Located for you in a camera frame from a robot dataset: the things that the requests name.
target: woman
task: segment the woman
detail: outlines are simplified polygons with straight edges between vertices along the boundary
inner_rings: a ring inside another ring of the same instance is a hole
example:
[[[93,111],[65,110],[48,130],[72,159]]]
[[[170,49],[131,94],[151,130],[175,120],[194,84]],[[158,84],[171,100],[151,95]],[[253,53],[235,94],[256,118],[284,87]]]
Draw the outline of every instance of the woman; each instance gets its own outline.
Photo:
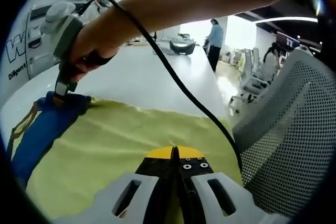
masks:
[[[268,48],[265,53],[264,64],[260,68],[260,79],[271,83],[276,75],[277,71],[280,69],[279,63],[279,50],[276,43],[272,43],[272,46]]]
[[[219,59],[219,52],[222,48],[223,43],[223,29],[219,25],[218,21],[215,19],[211,20],[212,29],[211,32],[207,38],[207,41],[209,42],[209,53],[208,53],[208,59],[210,62],[210,66],[212,70],[216,71],[217,62]]]
[[[122,0],[119,4],[151,33],[183,23],[245,12],[268,6],[275,1],[277,0]],[[96,50],[102,58],[111,58],[121,45],[139,35],[139,30],[123,13],[114,7],[109,8],[99,18],[85,25],[75,40],[70,61],[83,73],[76,75],[74,79],[79,80],[98,67],[83,61],[85,55]]]

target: white table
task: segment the white table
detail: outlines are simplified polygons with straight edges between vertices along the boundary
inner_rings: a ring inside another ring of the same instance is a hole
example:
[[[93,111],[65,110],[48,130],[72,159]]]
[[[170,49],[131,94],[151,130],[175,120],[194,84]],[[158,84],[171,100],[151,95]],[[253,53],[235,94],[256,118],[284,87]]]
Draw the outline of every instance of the white table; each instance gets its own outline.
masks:
[[[216,78],[202,47],[189,56],[167,56],[186,87],[215,116],[227,116]],[[15,125],[34,101],[54,90],[58,66],[42,72],[17,90],[0,111],[5,146]],[[150,46],[121,47],[107,65],[89,73],[76,93],[148,109],[204,115],[179,89]]]

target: blue shirt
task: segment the blue shirt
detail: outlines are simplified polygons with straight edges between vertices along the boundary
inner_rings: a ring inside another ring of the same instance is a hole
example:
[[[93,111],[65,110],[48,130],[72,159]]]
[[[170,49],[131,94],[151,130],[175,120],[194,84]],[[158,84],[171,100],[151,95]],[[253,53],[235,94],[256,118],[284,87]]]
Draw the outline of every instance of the blue shirt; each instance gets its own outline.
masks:
[[[222,47],[223,29],[220,25],[212,26],[210,35],[208,36],[208,41],[210,46]]]

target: hand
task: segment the hand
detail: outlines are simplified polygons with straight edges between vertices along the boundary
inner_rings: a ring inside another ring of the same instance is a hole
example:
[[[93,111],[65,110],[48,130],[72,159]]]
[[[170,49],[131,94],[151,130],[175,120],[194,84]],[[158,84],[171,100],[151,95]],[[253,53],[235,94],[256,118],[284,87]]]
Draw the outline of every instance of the hand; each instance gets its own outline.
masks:
[[[70,63],[74,64],[82,73],[75,73],[72,81],[79,81],[88,72],[93,71],[99,66],[89,65],[85,62],[85,57],[96,50],[102,58],[111,58],[119,50],[119,46],[109,43],[109,46],[102,45],[103,40],[99,36],[98,20],[93,20],[83,27],[79,32],[70,51]]]

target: blue strap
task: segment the blue strap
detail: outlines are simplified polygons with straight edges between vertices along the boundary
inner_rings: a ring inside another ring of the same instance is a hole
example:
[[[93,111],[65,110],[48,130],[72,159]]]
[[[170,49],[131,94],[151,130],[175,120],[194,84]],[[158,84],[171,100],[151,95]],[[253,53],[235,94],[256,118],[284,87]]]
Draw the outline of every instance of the blue strap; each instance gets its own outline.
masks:
[[[12,159],[14,174],[26,186],[34,168],[42,156],[52,146],[54,140],[86,111],[91,97],[69,94],[62,108],[53,102],[54,93],[48,92],[45,98],[37,101],[40,115],[24,133]]]

